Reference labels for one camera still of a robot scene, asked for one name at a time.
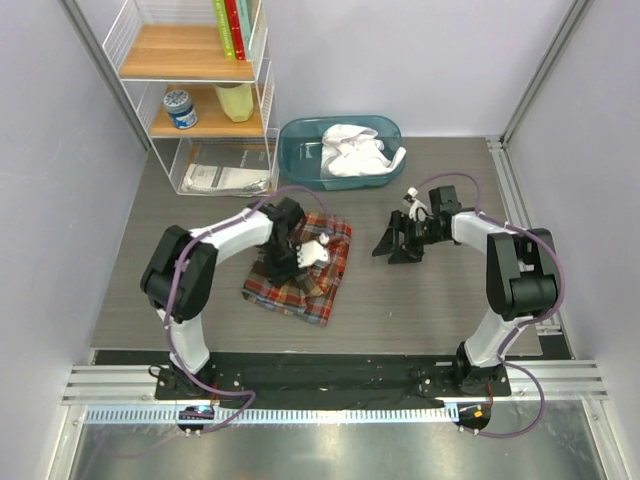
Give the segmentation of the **plaid flannel long sleeve shirt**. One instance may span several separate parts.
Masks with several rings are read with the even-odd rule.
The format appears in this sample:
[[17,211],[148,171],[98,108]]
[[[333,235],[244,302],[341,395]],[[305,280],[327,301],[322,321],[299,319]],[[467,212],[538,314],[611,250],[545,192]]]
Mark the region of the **plaid flannel long sleeve shirt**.
[[263,255],[259,254],[241,288],[243,298],[282,315],[319,327],[326,326],[346,271],[352,227],[335,215],[326,217],[322,213],[308,212],[306,219],[296,227],[294,236],[300,242],[315,240],[327,226],[332,228],[327,265],[314,265],[283,285],[274,286],[264,276]]

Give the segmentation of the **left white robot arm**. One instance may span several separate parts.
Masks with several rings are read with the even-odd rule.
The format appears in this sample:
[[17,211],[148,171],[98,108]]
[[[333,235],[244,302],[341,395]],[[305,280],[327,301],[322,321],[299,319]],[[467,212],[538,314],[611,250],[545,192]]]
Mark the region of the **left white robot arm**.
[[201,313],[213,286],[216,267],[258,247],[263,275],[281,286],[304,271],[299,262],[296,227],[302,207],[286,197],[278,204],[254,203],[218,223],[186,230],[173,225],[163,233],[142,275],[140,287],[168,333],[175,385],[193,399],[214,385],[211,356]]

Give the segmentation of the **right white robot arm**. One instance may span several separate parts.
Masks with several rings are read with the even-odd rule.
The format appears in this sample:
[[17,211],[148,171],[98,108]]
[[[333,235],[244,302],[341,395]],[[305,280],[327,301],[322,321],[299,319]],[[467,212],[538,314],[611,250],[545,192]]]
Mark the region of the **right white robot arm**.
[[411,188],[404,202],[409,210],[392,211],[373,256],[391,265],[418,263],[426,246],[451,241],[486,257],[487,313],[451,366],[425,376],[440,393],[483,395],[504,377],[504,356],[527,322],[549,313],[560,298],[553,236],[545,228],[520,231],[490,221],[463,207],[452,185],[430,190],[427,203]]

